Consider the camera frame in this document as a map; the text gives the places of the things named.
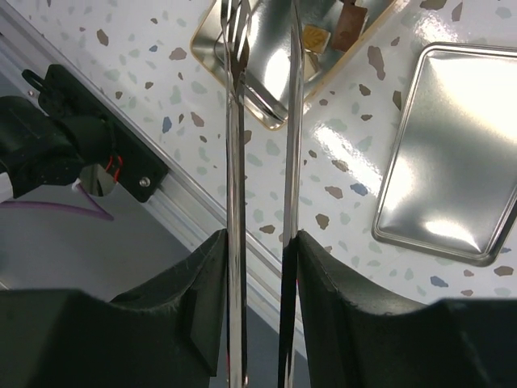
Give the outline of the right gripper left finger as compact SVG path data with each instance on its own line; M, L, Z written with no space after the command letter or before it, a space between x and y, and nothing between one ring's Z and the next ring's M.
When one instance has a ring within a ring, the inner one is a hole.
M228 237L110 302L73 289L1 294L4 387L206 387L216 375Z

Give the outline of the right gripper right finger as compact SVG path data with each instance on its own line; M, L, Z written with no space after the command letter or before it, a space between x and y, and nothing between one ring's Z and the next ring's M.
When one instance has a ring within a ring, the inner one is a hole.
M425 305L296 236L297 284L313 387L513 387L516 302Z

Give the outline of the caramel chocolate cube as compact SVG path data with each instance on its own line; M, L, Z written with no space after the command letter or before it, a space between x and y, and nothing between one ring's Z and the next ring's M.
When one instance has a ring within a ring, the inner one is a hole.
M302 41L306 50L323 54L330 40L330 32L314 25L305 25L302 32Z

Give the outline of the dark cube chocolate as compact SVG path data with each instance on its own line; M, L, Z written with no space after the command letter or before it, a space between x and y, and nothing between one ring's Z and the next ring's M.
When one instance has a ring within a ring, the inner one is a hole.
M331 48L347 52L362 34L367 18L367 8L357 6L354 1L344 2L334 29Z

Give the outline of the silver metal tongs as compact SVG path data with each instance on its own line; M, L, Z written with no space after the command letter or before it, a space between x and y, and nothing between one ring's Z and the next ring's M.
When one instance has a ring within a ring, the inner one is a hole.
M284 191L284 248L280 294L280 341L278 385L294 382L296 320L296 234L299 219L301 130L304 107L304 45L300 3L291 3L291 62L289 72L288 139ZM221 32L224 48L226 88L227 161L227 356L229 386L246 387L246 216L244 179L244 86L249 59L250 4L248 1L221 2Z

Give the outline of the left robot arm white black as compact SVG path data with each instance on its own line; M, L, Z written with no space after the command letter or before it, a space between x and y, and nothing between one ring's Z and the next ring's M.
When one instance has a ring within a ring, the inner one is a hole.
M57 102L57 112L46 115L24 97L1 97L2 202L42 185L72 184L89 166L122 163L106 120L92 113L67 113L42 77L31 70L22 76L42 99Z

